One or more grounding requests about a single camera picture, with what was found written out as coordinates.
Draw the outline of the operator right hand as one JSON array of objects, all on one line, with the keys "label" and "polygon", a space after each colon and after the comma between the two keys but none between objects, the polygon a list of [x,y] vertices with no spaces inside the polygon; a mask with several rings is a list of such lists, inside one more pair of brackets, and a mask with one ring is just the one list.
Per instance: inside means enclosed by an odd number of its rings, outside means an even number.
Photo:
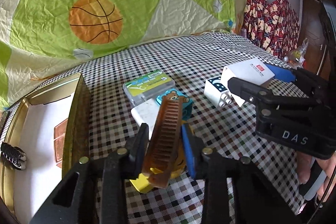
[{"label": "operator right hand", "polygon": [[[297,176],[300,184],[306,184],[310,177],[310,164],[312,161],[312,156],[297,152]],[[333,170],[335,168],[335,153],[328,160],[316,159],[318,165],[326,173],[326,180],[322,186],[319,187],[317,193],[319,196],[324,194],[328,182],[331,179]]]}]

